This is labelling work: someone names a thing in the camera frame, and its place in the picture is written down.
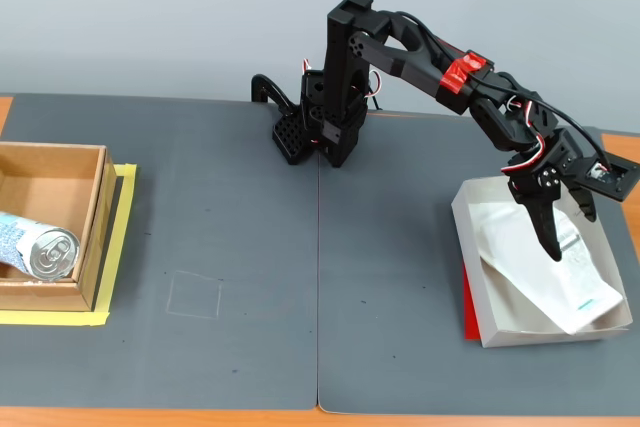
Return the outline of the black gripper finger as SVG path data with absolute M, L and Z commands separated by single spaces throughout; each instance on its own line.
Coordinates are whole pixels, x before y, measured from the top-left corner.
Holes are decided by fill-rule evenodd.
M 592 193 L 578 184 L 566 184 L 566 187 L 584 217 L 590 222 L 595 222 L 597 220 L 597 212 Z
M 535 168 L 531 172 L 514 170 L 508 173 L 509 190 L 517 204 L 529 215 L 537 239 L 549 257 L 562 258 L 557 238 L 553 204 L 561 196 L 561 183 L 553 167 Z

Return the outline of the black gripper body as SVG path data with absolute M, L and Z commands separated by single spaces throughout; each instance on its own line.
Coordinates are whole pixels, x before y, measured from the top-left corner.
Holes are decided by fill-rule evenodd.
M 521 152 L 513 157 L 502 173 L 514 170 L 526 170 L 531 172 L 535 168 L 553 167 L 559 174 L 560 183 L 571 181 L 575 173 L 571 171 L 576 165 L 576 159 L 581 155 L 578 144 L 567 129 L 554 131 L 550 136 L 536 135 L 536 145 L 526 152 Z

